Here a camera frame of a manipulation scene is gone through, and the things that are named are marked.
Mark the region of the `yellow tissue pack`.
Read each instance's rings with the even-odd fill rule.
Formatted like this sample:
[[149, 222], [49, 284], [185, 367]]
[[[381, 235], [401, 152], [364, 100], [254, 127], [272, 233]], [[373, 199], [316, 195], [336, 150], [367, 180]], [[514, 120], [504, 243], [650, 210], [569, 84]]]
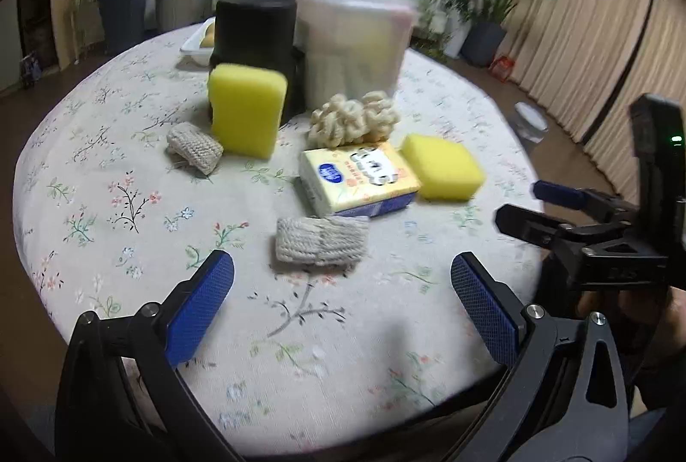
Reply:
[[301, 153], [299, 177], [317, 216], [377, 217], [406, 208], [421, 183], [391, 144]]

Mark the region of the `white knitted roll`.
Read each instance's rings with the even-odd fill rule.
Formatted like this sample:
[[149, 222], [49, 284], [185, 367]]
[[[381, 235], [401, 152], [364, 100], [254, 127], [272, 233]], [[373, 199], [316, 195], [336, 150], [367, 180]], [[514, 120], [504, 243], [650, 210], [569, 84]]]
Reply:
[[369, 217], [280, 218], [274, 253], [281, 262], [316, 267], [353, 266], [367, 253]]

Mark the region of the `beige knitted roll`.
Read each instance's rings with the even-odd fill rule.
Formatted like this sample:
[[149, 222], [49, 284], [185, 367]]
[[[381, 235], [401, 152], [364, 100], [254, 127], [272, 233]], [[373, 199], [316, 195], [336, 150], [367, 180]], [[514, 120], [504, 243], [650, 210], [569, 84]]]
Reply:
[[223, 147], [212, 136], [190, 122], [168, 130], [168, 149], [204, 175], [211, 175], [222, 158]]

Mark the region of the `cream knotted rope toy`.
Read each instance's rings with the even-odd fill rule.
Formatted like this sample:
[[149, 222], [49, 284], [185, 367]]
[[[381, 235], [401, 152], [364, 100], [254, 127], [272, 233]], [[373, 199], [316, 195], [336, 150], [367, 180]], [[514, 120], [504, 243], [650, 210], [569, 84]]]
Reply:
[[360, 100], [336, 94], [310, 115], [308, 143], [325, 149], [380, 143], [399, 122], [395, 102], [383, 90], [366, 93]]

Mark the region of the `yellow sponge block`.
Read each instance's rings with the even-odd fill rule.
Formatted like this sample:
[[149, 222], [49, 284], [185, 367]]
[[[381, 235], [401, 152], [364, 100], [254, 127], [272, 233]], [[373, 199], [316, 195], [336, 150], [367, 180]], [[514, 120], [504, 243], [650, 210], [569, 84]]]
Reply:
[[212, 134], [224, 151], [268, 160], [276, 147], [289, 82], [277, 71], [219, 64], [209, 73]]

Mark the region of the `white foam tray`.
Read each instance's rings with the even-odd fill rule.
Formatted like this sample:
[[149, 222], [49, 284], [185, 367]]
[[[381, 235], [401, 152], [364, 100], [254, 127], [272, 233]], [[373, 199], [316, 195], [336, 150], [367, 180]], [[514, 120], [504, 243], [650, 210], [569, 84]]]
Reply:
[[208, 28], [215, 22], [214, 16], [193, 27], [193, 33], [180, 46], [180, 54], [188, 57], [201, 67], [208, 67], [214, 46], [204, 45]]

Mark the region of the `tan gourd sponge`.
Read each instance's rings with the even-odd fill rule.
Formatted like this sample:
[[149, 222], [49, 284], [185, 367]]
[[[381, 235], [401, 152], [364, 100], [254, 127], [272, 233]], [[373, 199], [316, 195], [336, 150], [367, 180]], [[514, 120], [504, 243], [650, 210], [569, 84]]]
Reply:
[[212, 49], [215, 42], [215, 23], [208, 24], [205, 30], [204, 38], [201, 39], [201, 49]]

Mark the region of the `grey cylindrical trash bin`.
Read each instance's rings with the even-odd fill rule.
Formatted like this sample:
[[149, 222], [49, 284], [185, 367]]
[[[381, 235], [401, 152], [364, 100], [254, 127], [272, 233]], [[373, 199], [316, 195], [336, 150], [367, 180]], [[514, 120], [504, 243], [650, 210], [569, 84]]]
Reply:
[[515, 107], [515, 130], [523, 141], [537, 145], [548, 134], [549, 126], [545, 117], [526, 102], [518, 102]]

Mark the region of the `red box on floor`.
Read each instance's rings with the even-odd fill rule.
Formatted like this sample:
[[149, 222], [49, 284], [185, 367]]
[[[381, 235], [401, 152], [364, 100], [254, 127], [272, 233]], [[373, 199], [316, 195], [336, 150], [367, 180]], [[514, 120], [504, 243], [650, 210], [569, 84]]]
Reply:
[[488, 72], [495, 79], [500, 82], [507, 82], [511, 78], [511, 74], [514, 71], [515, 60], [508, 56], [500, 56], [495, 59], [495, 61], [490, 64]]

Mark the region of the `beige curtain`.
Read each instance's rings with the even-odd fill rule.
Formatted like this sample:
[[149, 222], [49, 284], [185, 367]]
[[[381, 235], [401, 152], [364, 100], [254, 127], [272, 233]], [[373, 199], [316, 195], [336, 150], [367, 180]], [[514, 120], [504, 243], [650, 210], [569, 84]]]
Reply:
[[629, 106], [685, 100], [685, 0], [520, 0], [500, 54], [629, 201], [638, 197]]

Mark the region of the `small plant by console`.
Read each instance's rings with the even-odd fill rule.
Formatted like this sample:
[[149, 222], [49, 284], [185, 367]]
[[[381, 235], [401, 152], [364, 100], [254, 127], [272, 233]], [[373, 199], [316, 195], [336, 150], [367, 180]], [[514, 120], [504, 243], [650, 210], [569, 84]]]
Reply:
[[470, 30], [469, 1], [416, 0], [410, 46], [440, 63], [457, 58]]

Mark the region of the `translucent plastic container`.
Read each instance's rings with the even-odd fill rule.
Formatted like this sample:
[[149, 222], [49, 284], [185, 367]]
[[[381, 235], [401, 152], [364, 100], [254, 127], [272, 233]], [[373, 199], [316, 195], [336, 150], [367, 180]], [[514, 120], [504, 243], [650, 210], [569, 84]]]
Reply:
[[359, 100], [397, 90], [401, 65], [418, 21], [403, 0], [295, 0], [295, 45], [304, 55], [306, 108], [336, 94]]

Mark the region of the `blue box on floor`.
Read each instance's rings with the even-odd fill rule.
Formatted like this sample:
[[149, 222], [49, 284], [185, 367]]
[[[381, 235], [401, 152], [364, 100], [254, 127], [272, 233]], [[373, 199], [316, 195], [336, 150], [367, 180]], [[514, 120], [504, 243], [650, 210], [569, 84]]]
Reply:
[[42, 69], [34, 54], [27, 54], [21, 59], [20, 74], [23, 88], [31, 88], [42, 78]]

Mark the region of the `black cylindrical container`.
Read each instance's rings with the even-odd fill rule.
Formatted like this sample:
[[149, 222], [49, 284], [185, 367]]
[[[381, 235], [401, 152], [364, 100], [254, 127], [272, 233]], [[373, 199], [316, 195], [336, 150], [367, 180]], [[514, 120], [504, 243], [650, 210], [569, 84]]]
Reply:
[[294, 45], [295, 0], [219, 0], [209, 66], [238, 64], [277, 71], [289, 82], [281, 124], [304, 110], [300, 67], [304, 54]]

